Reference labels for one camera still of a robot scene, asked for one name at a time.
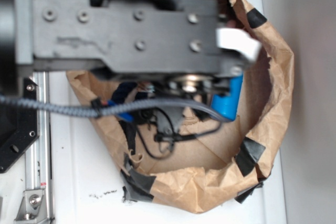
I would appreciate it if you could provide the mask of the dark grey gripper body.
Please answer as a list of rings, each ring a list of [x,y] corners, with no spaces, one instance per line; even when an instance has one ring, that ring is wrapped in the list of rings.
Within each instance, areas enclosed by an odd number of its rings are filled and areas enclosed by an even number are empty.
[[[229,78],[249,67],[218,48],[217,0],[15,0],[23,72],[91,70],[103,79]]]

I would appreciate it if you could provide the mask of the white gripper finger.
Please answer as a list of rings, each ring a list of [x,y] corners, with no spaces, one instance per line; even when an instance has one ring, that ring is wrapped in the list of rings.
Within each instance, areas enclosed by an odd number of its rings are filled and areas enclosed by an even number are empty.
[[[216,43],[218,48],[239,52],[249,63],[255,63],[261,51],[261,42],[237,28],[217,28]]]

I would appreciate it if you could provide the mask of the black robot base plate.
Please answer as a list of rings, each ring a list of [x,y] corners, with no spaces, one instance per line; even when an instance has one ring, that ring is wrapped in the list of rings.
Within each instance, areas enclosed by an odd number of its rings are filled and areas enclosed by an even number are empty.
[[[38,137],[36,110],[1,105],[1,173],[6,173]]]

